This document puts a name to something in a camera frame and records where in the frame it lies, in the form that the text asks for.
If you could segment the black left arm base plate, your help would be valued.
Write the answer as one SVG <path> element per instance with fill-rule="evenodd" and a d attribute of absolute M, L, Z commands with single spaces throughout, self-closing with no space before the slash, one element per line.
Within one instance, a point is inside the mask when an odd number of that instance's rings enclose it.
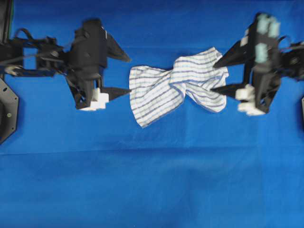
<path fill-rule="evenodd" d="M 17 128 L 19 97 L 0 79 L 0 143 L 8 139 Z"/>

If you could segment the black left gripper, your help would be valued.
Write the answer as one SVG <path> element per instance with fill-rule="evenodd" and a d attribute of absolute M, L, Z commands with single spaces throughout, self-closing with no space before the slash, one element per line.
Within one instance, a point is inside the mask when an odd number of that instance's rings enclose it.
<path fill-rule="evenodd" d="M 105 109 L 106 103 L 129 94 L 130 89 L 104 87 L 103 71 L 107 57 L 131 62 L 109 32 L 105 32 L 106 49 L 72 49 L 67 55 L 66 82 L 77 110 L 96 111 Z"/>

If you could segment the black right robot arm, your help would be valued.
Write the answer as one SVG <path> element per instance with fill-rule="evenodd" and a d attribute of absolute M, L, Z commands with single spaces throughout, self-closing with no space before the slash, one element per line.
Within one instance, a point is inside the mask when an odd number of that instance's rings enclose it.
<path fill-rule="evenodd" d="M 304 79 L 304 44 L 291 43 L 280 48 L 281 23 L 276 17 L 259 12 L 237 41 L 214 68 L 244 65 L 243 81 L 214 87 L 212 91 L 240 101 L 238 111 L 249 116 L 269 113 L 283 77 Z"/>

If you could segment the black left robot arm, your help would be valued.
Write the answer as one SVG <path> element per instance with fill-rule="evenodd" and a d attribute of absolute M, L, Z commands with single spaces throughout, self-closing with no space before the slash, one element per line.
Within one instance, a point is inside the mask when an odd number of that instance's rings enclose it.
<path fill-rule="evenodd" d="M 28 30 L 18 31 L 27 38 L 15 36 L 0 46 L 2 73 L 15 77 L 63 75 L 76 109 L 81 111 L 104 109 L 108 102 L 130 93 L 130 89 L 104 86 L 107 59 L 131 59 L 101 26 L 76 30 L 69 51 L 59 46 L 55 38 L 34 39 Z"/>

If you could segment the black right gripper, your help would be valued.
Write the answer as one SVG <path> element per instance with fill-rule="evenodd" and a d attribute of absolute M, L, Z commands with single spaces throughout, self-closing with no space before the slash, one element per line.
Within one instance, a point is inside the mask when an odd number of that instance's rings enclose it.
<path fill-rule="evenodd" d="M 238 111 L 247 115 L 264 115 L 274 99 L 280 80 L 276 78 L 279 65 L 278 36 L 280 22 L 267 13 L 257 13 L 254 21 L 214 65 L 214 68 L 245 64 L 241 84 L 230 84 L 210 89 L 241 101 Z"/>

